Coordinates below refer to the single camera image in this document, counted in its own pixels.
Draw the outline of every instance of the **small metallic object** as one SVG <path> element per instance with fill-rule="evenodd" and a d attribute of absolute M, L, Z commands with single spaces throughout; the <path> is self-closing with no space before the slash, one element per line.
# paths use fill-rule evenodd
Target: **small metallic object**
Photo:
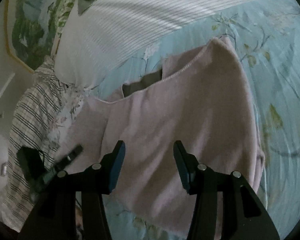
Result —
<path fill-rule="evenodd" d="M 199 164 L 199 165 L 198 165 L 198 169 L 199 169 L 200 171 L 205 171 L 205 170 L 207 169 L 207 166 L 204 165 L 204 164 Z"/>
<path fill-rule="evenodd" d="M 8 162 L 2 163 L 0 176 L 5 177 L 7 175 Z"/>
<path fill-rule="evenodd" d="M 66 172 L 65 172 L 65 171 L 59 171 L 58 174 L 57 174 L 57 176 L 58 176 L 59 178 L 63 178 L 65 175 L 66 175 Z"/>
<path fill-rule="evenodd" d="M 236 178 L 240 178 L 241 177 L 241 173 L 238 172 L 238 171 L 232 172 L 232 175 L 235 176 Z"/>
<path fill-rule="evenodd" d="M 94 170 L 99 170 L 99 169 L 101 169 L 101 164 L 100 164 L 100 163 L 95 163 L 95 164 L 93 164 L 93 165 L 92 165 L 92 169 L 94 169 Z"/>

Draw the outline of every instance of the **plaid fabric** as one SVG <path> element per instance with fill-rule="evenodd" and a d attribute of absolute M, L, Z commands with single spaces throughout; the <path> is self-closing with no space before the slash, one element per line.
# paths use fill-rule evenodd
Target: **plaid fabric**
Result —
<path fill-rule="evenodd" d="M 29 88 L 17 103 L 9 138 L 8 182 L 2 194 L 2 218 L 12 229 L 20 231 L 33 205 L 29 185 L 24 179 L 16 153 L 24 145 L 44 152 L 44 165 L 54 163 L 57 148 L 46 135 L 61 107 L 66 85 L 54 74 L 54 62 L 47 57 L 36 70 L 36 85 Z"/>

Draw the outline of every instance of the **bed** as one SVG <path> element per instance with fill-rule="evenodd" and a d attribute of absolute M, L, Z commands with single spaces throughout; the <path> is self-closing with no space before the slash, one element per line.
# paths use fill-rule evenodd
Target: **bed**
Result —
<path fill-rule="evenodd" d="M 61 43 L 70 39 L 63 26 L 71 8 L 66 8 L 66 15 L 59 14 L 61 21 L 55 21 L 62 22 L 56 31 L 59 33 L 56 41 L 61 39 Z M 71 30 L 70 20 L 66 28 Z M 50 117 L 46 119 L 46 125 L 42 126 L 41 144 L 32 147 L 45 152 L 48 167 L 53 163 L 67 130 L 80 113 L 86 96 L 93 94 L 105 99 L 122 84 L 137 81 L 145 74 L 157 71 L 162 60 L 169 55 L 202 46 L 212 37 L 224 35 L 233 42 L 254 97 L 256 123 L 261 146 L 266 154 L 266 167 L 258 196 L 280 238 L 284 239 L 300 219 L 300 6 L 295 0 L 247 0 L 184 22 L 180 28 L 171 29 L 150 44 L 138 47 L 131 53 L 126 52 L 121 57 L 123 62 L 118 61 L 114 67 L 103 69 L 102 72 L 98 70 L 96 76 L 101 78 L 88 85 L 76 80 L 69 82 L 69 79 L 60 75 L 60 81 L 56 78 L 53 71 L 55 61 L 51 57 L 54 58 L 60 48 L 57 54 L 59 57 L 63 49 L 62 44 L 59 47 L 59 41 L 53 42 L 54 45 L 50 46 L 51 57 L 44 57 L 43 63 L 40 62 L 43 68 L 37 69 L 37 73 L 49 69 L 48 74 L 44 72 L 44 78 L 39 80 L 37 86 L 45 85 L 44 90 L 50 91 L 49 96 L 41 97 L 43 107 L 37 109 L 37 114 L 45 112 L 49 98 L 54 99 L 55 108 L 49 109 Z M 51 82 L 58 82 L 57 90 L 51 85 L 47 86 Z M 28 91 L 24 98 L 32 94 L 33 90 Z M 30 110 L 34 109 L 36 103 L 28 103 Z M 37 137 L 38 134 L 31 126 L 37 126 L 39 120 L 33 114 L 29 117 L 30 124 L 21 124 L 18 116 L 26 114 L 18 112 L 19 106 L 15 111 L 14 125 L 17 128 L 23 125 L 24 131 Z M 9 152 L 10 180 L 6 188 L 10 197 L 4 197 L 6 209 L 3 214 L 10 227 L 20 230 L 32 206 L 27 200 L 26 183 L 20 187 L 23 178 L 14 156 L 18 147 L 25 142 L 24 136 L 11 130 L 11 143 L 14 136 L 18 137 L 20 143 L 10 147 L 13 150 Z M 182 239 L 136 217 L 111 197 L 105 197 L 104 203 L 113 239 Z"/>

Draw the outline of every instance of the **black device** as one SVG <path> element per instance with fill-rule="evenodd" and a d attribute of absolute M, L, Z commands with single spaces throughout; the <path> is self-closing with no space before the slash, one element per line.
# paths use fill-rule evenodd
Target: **black device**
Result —
<path fill-rule="evenodd" d="M 188 154 L 181 141 L 173 147 L 181 183 L 197 195 L 187 240 L 213 240 L 217 221 L 217 192 L 223 192 L 222 240 L 279 240 L 266 209 L 238 171 L 230 175 L 214 172 Z M 87 240 L 111 240 L 102 194 L 115 188 L 125 156 L 118 141 L 113 152 L 84 172 L 68 175 L 60 171 L 50 182 L 27 218 L 19 240 L 75 239 L 75 192 L 82 192 L 82 215 Z"/>

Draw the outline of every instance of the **white blanket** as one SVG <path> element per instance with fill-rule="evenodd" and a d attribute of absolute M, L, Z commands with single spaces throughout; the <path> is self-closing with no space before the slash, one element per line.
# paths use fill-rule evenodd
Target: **white blanket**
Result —
<path fill-rule="evenodd" d="M 56 57 L 60 81 L 99 85 L 138 49 L 191 21 L 251 0 L 96 0 L 79 17 L 77 2 Z"/>

